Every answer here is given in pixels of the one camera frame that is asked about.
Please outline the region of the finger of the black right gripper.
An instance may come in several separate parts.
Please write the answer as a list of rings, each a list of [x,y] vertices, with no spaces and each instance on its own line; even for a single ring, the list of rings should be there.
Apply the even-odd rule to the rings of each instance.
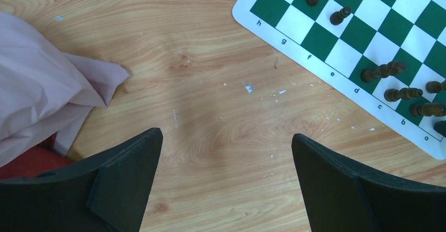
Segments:
[[[434,123],[433,129],[439,133],[441,136],[446,137],[446,121],[438,121]]]

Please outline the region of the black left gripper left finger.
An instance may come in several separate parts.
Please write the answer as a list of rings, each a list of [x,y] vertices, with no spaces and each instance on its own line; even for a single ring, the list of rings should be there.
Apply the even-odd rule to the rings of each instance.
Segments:
[[[150,128],[36,177],[1,180],[1,231],[139,231],[162,144]]]

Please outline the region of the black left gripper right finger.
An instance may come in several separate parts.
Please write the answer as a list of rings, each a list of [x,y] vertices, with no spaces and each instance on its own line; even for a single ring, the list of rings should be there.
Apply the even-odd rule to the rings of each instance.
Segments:
[[[291,144],[312,231],[445,231],[445,188],[394,176],[304,134]]]

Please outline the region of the dark piece from tin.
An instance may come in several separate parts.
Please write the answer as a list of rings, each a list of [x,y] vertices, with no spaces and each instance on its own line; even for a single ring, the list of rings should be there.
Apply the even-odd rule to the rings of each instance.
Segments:
[[[413,116],[445,116],[445,104],[443,103],[419,103],[412,104],[409,112]]]

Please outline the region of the dark tall chess piece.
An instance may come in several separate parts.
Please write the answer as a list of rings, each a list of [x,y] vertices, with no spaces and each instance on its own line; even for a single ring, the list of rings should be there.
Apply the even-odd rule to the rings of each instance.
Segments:
[[[378,78],[387,78],[389,76],[397,76],[406,69],[406,65],[403,62],[391,61],[387,64],[380,65],[374,68],[364,69],[360,78],[365,83],[370,83]]]

